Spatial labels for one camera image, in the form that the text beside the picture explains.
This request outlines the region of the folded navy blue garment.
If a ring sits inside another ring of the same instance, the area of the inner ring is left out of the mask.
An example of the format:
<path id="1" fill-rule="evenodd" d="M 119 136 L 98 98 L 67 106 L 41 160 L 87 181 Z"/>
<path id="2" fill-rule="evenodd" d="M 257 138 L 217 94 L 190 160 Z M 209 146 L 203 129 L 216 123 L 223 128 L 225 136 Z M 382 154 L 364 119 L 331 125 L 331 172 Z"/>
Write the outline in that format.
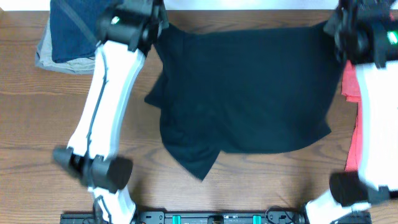
<path id="1" fill-rule="evenodd" d="M 112 0 L 51 0 L 52 60 L 65 63 L 95 55 L 96 20 Z"/>

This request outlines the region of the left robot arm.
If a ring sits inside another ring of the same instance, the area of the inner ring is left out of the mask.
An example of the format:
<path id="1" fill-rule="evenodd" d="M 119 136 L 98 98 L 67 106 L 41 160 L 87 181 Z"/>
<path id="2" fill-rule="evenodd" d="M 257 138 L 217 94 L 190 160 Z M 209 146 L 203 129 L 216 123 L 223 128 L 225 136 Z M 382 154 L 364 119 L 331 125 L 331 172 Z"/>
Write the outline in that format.
<path id="1" fill-rule="evenodd" d="M 162 1 L 124 1 L 108 6 L 90 31 L 65 2 L 61 4 L 94 43 L 95 69 L 80 121 L 54 161 L 92 194 L 95 223 L 138 223 L 128 182 L 132 160 L 121 157 L 120 131 L 126 106 L 147 54 L 169 26 Z"/>

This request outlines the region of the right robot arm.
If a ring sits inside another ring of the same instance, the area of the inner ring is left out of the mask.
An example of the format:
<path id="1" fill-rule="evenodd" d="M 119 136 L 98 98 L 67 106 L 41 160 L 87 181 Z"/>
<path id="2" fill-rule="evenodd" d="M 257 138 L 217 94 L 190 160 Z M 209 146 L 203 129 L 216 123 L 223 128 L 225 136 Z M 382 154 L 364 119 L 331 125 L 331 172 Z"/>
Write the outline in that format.
<path id="1" fill-rule="evenodd" d="M 397 21 L 393 1 L 340 1 L 324 27 L 355 67 L 361 92 L 358 170 L 335 172 L 299 223 L 339 223 L 351 213 L 397 199 Z"/>

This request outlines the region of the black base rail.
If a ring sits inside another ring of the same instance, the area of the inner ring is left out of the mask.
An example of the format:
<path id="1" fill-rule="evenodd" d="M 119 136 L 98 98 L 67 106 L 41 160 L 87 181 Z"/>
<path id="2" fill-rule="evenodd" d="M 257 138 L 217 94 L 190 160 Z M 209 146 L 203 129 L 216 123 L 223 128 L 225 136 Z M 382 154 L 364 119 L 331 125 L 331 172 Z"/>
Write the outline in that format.
<path id="1" fill-rule="evenodd" d="M 64 213 L 61 224 L 94 224 L 100 222 L 92 213 Z M 135 214 L 131 223 L 138 224 L 293 224 L 306 223 L 302 212 L 273 206 L 260 213 L 187 213 L 146 211 Z M 369 212 L 354 212 L 330 222 L 332 224 L 372 224 Z"/>

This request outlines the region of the black t-shirt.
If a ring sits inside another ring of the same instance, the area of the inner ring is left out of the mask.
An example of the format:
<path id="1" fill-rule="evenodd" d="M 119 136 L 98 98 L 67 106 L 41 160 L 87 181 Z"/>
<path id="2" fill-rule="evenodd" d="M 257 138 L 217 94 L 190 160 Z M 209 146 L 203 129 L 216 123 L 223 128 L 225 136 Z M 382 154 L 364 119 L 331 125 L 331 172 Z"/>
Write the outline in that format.
<path id="1" fill-rule="evenodd" d="M 146 96 L 171 156 L 204 179 L 220 152 L 278 154 L 330 133 L 326 115 L 345 67 L 323 24 L 193 34 L 155 43 L 162 73 Z"/>

